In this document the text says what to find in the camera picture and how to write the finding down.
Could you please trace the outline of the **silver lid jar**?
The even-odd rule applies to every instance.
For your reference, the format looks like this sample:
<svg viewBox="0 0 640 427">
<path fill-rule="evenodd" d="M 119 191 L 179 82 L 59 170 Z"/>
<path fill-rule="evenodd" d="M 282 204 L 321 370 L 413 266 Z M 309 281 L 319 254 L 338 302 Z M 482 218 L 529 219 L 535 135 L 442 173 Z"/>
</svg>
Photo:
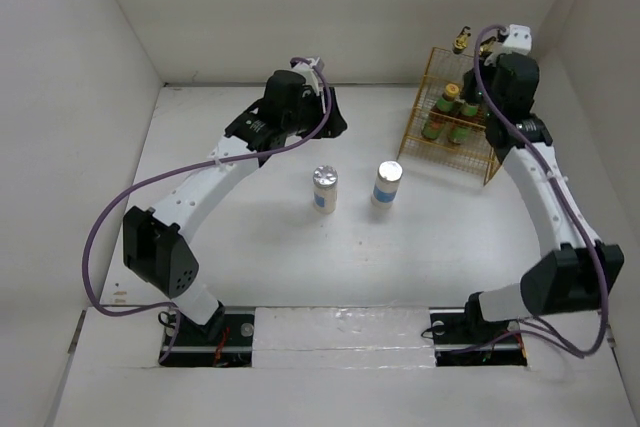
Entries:
<svg viewBox="0 0 640 427">
<path fill-rule="evenodd" d="M 372 204 L 381 209 L 389 209 L 397 195 L 402 176 L 403 168 L 397 161 L 382 162 L 376 173 L 371 195 Z"/>
<path fill-rule="evenodd" d="M 337 206 L 338 173 L 330 165 L 318 166 L 313 172 L 313 205 L 323 214 L 331 214 Z"/>
</svg>

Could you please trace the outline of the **clear gold spout bottle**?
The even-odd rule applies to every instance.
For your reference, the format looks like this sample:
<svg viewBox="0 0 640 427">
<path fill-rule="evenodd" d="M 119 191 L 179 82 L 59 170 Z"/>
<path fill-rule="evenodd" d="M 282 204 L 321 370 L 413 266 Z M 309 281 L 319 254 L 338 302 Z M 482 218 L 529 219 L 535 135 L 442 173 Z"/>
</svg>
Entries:
<svg viewBox="0 0 640 427">
<path fill-rule="evenodd" d="M 471 35 L 472 35 L 471 27 L 464 26 L 452 42 L 452 46 L 451 46 L 452 53 L 455 55 L 462 54 L 468 47 L 469 39 Z"/>
</svg>

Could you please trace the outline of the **chili sauce bottle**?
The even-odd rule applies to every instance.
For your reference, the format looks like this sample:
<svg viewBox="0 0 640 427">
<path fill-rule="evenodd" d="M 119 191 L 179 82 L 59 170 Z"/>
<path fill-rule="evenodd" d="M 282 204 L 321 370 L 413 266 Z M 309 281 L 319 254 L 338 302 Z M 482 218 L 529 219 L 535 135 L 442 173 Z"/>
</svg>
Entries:
<svg viewBox="0 0 640 427">
<path fill-rule="evenodd" d="M 421 135 L 424 139 L 435 141 L 439 138 L 451 111 L 455 107 L 459 93 L 460 88 L 454 83 L 448 83 L 444 87 L 442 94 L 429 111 L 427 120 L 422 127 Z"/>
<path fill-rule="evenodd" d="M 474 119 L 478 114 L 479 105 L 460 103 L 457 109 L 455 121 L 448 133 L 448 142 L 454 146 L 462 145 L 472 131 Z"/>
</svg>

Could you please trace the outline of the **square bottle dark residue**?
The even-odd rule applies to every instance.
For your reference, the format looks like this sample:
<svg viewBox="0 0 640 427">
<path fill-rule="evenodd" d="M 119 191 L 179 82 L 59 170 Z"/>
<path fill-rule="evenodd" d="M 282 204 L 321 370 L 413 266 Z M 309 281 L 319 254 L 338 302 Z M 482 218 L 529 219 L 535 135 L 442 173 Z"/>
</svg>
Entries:
<svg viewBox="0 0 640 427">
<path fill-rule="evenodd" d="M 493 52 L 494 44 L 497 41 L 496 36 L 490 36 L 481 42 L 480 46 L 477 48 L 477 53 L 480 58 L 486 59 Z"/>
</svg>

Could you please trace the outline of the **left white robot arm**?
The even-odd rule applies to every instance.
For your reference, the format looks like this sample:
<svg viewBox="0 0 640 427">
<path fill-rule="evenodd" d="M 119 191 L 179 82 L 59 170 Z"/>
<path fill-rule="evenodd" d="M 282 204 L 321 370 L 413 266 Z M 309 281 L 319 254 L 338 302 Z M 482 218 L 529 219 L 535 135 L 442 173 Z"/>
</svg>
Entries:
<svg viewBox="0 0 640 427">
<path fill-rule="evenodd" d="M 262 97 L 225 128 L 203 166 L 152 207 L 132 207 L 123 218 L 125 266 L 177 307 L 201 343 L 220 337 L 225 308 L 199 280 L 190 243 L 236 185 L 290 150 L 288 138 L 335 138 L 346 130 L 321 71 L 317 58 L 294 58 L 289 68 L 275 71 Z"/>
</svg>

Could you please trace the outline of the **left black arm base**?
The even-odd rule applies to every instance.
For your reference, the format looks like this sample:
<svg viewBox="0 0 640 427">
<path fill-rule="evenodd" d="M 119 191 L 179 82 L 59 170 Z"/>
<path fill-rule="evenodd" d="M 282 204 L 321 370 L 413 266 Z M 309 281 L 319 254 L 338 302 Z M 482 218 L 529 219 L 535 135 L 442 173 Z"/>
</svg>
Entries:
<svg viewBox="0 0 640 427">
<path fill-rule="evenodd" d="M 161 311 L 158 321 L 163 327 L 159 365 L 171 368 L 244 368 L 252 364 L 255 310 L 231 308 L 216 321 L 214 336 L 186 316 Z"/>
</svg>

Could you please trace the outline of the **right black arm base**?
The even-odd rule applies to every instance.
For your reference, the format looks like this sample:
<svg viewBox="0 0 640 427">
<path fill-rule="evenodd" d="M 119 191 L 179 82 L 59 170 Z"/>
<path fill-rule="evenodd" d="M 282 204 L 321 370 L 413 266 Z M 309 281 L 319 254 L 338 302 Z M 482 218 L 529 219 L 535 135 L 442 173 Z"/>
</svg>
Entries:
<svg viewBox="0 0 640 427">
<path fill-rule="evenodd" d="M 462 307 L 429 309 L 430 325 L 421 337 L 430 340 L 437 367 L 488 367 L 527 365 L 520 336 L 488 342 L 509 331 L 506 321 L 472 327 Z"/>
</svg>

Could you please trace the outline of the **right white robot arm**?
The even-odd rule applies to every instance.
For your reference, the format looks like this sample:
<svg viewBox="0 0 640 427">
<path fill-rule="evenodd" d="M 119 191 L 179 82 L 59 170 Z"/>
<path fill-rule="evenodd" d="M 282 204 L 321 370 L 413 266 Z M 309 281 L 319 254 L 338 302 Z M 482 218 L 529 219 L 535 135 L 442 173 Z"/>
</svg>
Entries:
<svg viewBox="0 0 640 427">
<path fill-rule="evenodd" d="M 618 245 L 604 243 L 583 218 L 558 166 L 552 136 L 531 111 L 537 62 L 519 53 L 501 54 L 490 65 L 476 57 L 464 82 L 489 109 L 486 139 L 520 192 L 541 255 L 518 282 L 469 297 L 462 316 L 465 334 L 483 341 L 502 322 L 607 313 L 624 254 Z"/>
</svg>

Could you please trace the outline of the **metal mounting rail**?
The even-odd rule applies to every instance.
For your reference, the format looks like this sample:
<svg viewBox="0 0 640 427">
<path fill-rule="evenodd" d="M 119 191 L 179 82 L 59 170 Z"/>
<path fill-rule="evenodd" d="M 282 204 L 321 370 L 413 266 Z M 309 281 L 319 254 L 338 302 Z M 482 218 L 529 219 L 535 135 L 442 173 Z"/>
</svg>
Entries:
<svg viewBox="0 0 640 427">
<path fill-rule="evenodd" d="M 225 318 L 251 314 L 255 351 L 334 351 L 417 349 L 433 344 L 470 344 L 462 333 L 427 329 L 437 314 L 426 307 L 249 307 L 229 306 Z"/>
</svg>

